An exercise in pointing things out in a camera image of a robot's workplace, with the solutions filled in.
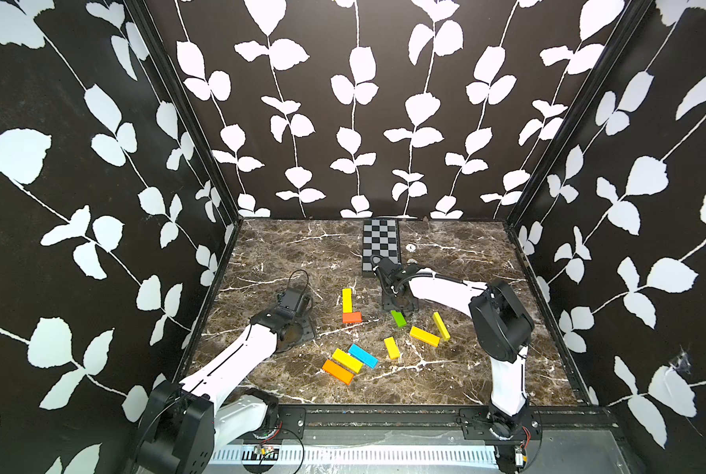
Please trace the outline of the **green block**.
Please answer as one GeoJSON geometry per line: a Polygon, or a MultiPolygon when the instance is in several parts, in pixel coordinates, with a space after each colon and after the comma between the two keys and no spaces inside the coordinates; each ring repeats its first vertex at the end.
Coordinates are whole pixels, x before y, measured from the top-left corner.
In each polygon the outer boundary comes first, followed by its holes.
{"type": "Polygon", "coordinates": [[[392,314],[392,318],[394,319],[394,322],[396,323],[396,326],[398,328],[404,328],[407,325],[405,317],[401,312],[392,310],[390,314],[392,314]]]}

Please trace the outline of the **yellow stroke block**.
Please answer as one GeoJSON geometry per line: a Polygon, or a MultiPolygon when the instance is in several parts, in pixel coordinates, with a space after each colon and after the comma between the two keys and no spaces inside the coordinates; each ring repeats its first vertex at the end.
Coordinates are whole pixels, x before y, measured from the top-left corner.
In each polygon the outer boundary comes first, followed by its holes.
{"type": "Polygon", "coordinates": [[[343,313],[353,313],[353,292],[351,288],[343,288],[342,292],[342,307],[343,313]]]}

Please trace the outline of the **red block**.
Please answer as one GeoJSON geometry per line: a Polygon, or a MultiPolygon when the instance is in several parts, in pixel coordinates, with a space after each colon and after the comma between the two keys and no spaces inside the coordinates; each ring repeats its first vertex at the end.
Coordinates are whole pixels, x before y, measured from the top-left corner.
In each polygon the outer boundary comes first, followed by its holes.
{"type": "Polygon", "coordinates": [[[363,316],[361,312],[348,312],[342,315],[342,322],[346,325],[348,324],[359,324],[363,322],[363,316]]]}

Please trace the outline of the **long yellow block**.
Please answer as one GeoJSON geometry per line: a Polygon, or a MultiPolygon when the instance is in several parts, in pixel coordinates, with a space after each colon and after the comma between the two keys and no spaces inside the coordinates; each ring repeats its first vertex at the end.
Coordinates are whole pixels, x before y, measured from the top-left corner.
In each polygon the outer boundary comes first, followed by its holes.
{"type": "Polygon", "coordinates": [[[412,326],[409,335],[417,340],[420,341],[424,344],[427,344],[432,347],[438,347],[439,343],[441,342],[441,338],[439,336],[436,336],[432,333],[429,333],[423,329],[420,329],[416,326],[412,326]]]}

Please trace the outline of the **small yellow block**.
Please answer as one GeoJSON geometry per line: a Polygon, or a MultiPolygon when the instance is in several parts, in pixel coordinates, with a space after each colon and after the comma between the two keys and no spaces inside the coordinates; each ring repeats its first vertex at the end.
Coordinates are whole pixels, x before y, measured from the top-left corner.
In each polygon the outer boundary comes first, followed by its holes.
{"type": "Polygon", "coordinates": [[[384,339],[384,345],[386,346],[386,351],[388,352],[388,358],[394,361],[395,359],[399,359],[401,356],[399,347],[394,340],[394,337],[389,337],[384,339]]]}

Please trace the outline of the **cyan block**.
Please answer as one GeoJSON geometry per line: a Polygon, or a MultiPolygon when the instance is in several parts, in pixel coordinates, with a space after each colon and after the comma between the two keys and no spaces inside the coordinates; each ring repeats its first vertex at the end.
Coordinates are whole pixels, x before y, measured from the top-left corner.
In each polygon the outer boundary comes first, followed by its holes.
{"type": "Polygon", "coordinates": [[[348,353],[367,367],[370,367],[370,369],[375,369],[378,365],[378,359],[358,345],[353,344],[348,353]]]}

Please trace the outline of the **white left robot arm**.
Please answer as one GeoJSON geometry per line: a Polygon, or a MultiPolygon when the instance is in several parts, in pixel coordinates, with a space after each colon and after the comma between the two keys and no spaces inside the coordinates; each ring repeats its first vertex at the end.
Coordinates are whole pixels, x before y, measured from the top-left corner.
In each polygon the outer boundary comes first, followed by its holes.
{"type": "Polygon", "coordinates": [[[213,454],[246,434],[278,434],[278,398],[252,390],[226,399],[247,375],[276,353],[315,338],[307,310],[281,306],[256,314],[210,363],[179,382],[153,389],[139,422],[132,460],[151,473],[202,473],[213,454]]]}

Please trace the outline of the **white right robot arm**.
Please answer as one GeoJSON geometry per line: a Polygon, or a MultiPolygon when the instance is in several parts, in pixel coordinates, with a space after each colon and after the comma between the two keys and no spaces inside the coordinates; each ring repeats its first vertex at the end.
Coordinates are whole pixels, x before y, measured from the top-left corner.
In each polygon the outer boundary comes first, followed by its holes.
{"type": "Polygon", "coordinates": [[[504,280],[470,282],[441,275],[418,264],[406,266],[374,257],[373,272],[382,288],[382,306],[403,314],[423,300],[459,311],[473,322],[479,347],[490,357],[490,407],[507,418],[529,406],[526,360],[535,322],[504,280]]]}

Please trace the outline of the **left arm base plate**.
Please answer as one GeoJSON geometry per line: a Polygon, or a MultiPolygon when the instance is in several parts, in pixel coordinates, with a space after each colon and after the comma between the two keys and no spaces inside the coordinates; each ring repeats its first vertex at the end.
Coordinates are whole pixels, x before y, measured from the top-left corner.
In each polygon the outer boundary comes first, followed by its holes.
{"type": "Polygon", "coordinates": [[[269,411],[267,420],[253,432],[236,438],[232,444],[277,444],[281,440],[303,440],[307,410],[299,405],[283,405],[269,411]]]}

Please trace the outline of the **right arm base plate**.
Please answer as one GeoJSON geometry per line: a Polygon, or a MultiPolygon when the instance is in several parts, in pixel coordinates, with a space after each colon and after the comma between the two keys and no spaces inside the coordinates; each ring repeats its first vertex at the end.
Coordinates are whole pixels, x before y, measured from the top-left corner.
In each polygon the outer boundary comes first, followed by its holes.
{"type": "Polygon", "coordinates": [[[542,437],[542,421],[529,406],[513,416],[494,406],[471,406],[459,409],[456,422],[466,440],[487,444],[522,444],[542,437]]]}

